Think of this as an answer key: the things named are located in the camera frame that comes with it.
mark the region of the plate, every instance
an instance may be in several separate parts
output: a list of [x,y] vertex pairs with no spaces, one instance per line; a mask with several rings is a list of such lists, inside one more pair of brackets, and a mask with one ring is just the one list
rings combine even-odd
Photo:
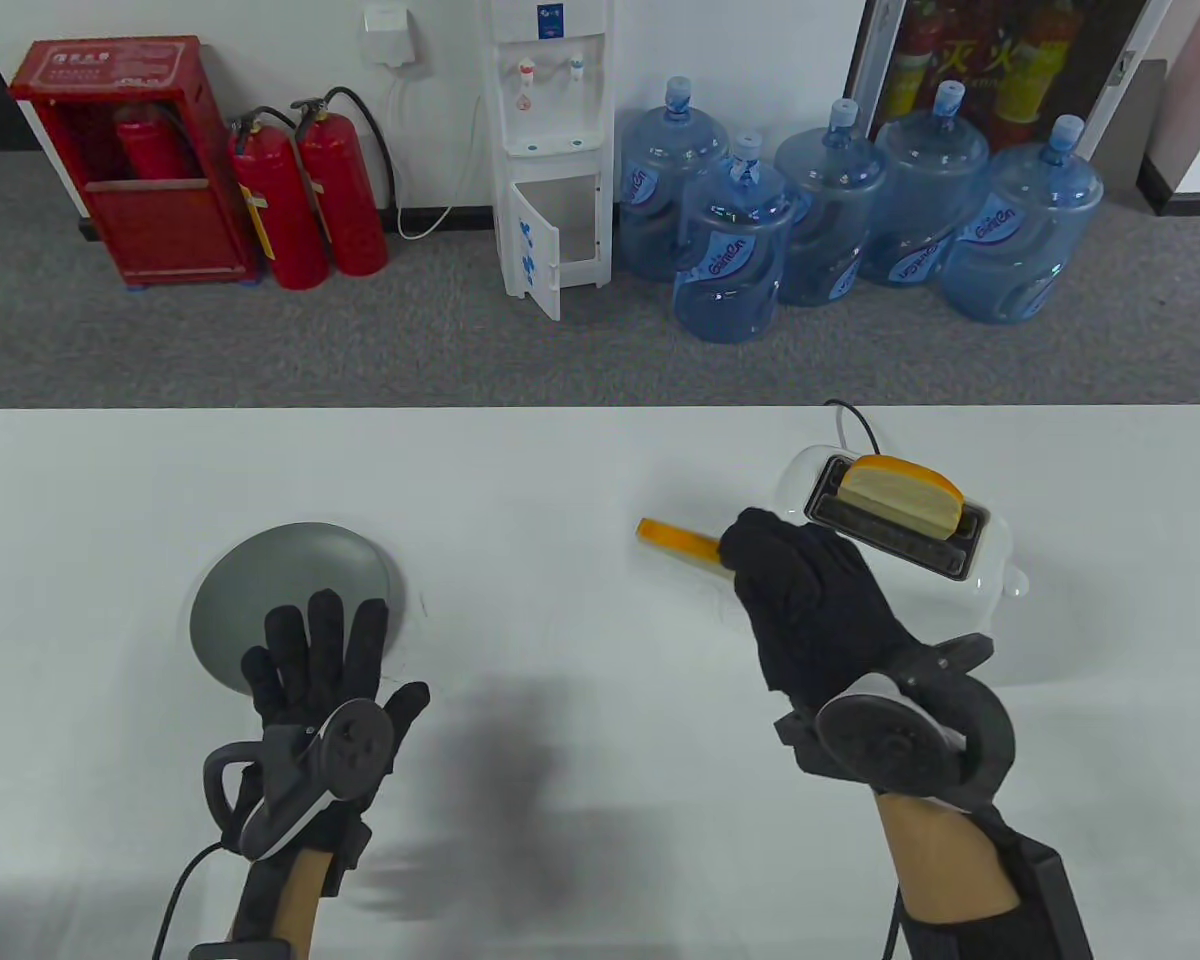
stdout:
[[212,564],[196,592],[190,640],[200,666],[230,690],[248,694],[240,658],[265,646],[268,612],[293,604],[302,617],[307,599],[330,588],[343,598],[350,626],[359,604],[376,596],[391,605],[391,575],[379,550],[336,524],[284,524],[251,536]]

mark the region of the water bottle cap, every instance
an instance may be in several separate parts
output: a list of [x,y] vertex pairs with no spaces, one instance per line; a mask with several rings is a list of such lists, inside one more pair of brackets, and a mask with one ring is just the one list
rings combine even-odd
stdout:
[[857,101],[841,97],[832,104],[832,119],[827,124],[833,130],[852,127],[857,124]]
[[676,114],[688,110],[688,100],[692,92],[692,84],[688,77],[672,77],[667,80],[667,109]]
[[1052,122],[1052,133],[1049,134],[1049,146],[1060,154],[1070,154],[1080,142],[1084,133],[1084,120],[1072,114],[1062,114]]
[[760,160],[760,146],[763,143],[764,138],[755,131],[739,133],[737,140],[733,140],[733,156],[738,160]]
[[938,84],[938,95],[932,100],[932,114],[955,116],[962,100],[965,100],[965,84],[960,80],[943,80]]

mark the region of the white water dispenser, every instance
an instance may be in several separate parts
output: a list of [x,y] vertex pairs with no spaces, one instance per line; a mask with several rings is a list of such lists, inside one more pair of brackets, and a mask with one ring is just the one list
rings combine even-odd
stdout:
[[506,293],[560,319],[613,247],[613,0],[476,0]]

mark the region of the black glove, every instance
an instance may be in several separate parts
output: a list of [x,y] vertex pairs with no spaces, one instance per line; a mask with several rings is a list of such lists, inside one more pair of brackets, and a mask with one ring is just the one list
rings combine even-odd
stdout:
[[[301,724],[317,731],[329,714],[348,700],[376,700],[382,679],[382,647],[386,643],[385,600],[364,600],[352,622],[343,653],[343,600],[334,590],[312,594],[307,602],[311,643],[298,607],[276,607],[263,623],[266,648],[253,646],[240,658],[240,672],[253,694],[253,708],[262,726]],[[395,732],[394,751],[409,732],[414,719],[431,701],[426,684],[413,682],[396,690],[384,708]],[[395,764],[395,752],[388,773]],[[359,815],[373,803],[373,794],[356,803],[335,803],[322,810],[295,838],[307,850],[338,852]],[[233,822],[222,835],[227,850],[238,850],[240,829],[262,800],[262,768],[244,769]]]
[[720,538],[720,562],[737,575],[769,689],[810,714],[924,646],[893,616],[859,550],[827,527],[750,506]]

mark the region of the carpet floor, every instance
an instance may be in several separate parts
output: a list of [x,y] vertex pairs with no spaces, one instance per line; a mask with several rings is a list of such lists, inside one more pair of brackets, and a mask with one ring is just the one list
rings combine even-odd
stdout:
[[128,293],[38,154],[0,154],[0,407],[1200,403],[1200,218],[1109,200],[1028,324],[858,284],[700,343],[618,271],[564,322],[505,294],[491,233],[391,238],[373,278]]

